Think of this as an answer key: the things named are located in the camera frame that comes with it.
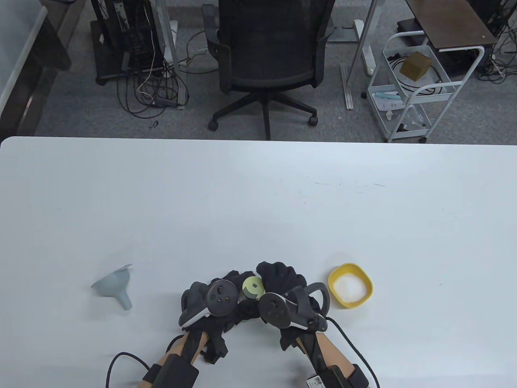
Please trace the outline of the person's left hand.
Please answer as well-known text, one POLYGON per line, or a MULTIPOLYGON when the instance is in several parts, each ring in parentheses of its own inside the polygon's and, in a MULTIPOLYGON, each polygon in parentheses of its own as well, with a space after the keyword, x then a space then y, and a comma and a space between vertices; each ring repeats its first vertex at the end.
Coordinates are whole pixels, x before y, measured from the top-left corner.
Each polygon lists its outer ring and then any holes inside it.
POLYGON ((258 301, 241 296, 244 281, 253 275, 233 270, 210 283, 193 282, 181 297, 181 329, 218 339, 241 322, 259 318, 258 301))

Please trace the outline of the person's right hand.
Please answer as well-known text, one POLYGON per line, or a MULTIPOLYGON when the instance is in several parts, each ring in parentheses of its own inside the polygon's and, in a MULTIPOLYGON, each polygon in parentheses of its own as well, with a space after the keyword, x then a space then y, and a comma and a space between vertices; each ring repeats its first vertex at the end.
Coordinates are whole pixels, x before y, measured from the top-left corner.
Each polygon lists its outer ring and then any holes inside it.
POLYGON ((327 330, 330 294, 324 283, 309 285, 303 275, 282 262, 262 262, 256 272, 265 289, 258 302, 260 317, 280 330, 283 351, 307 335, 327 330))

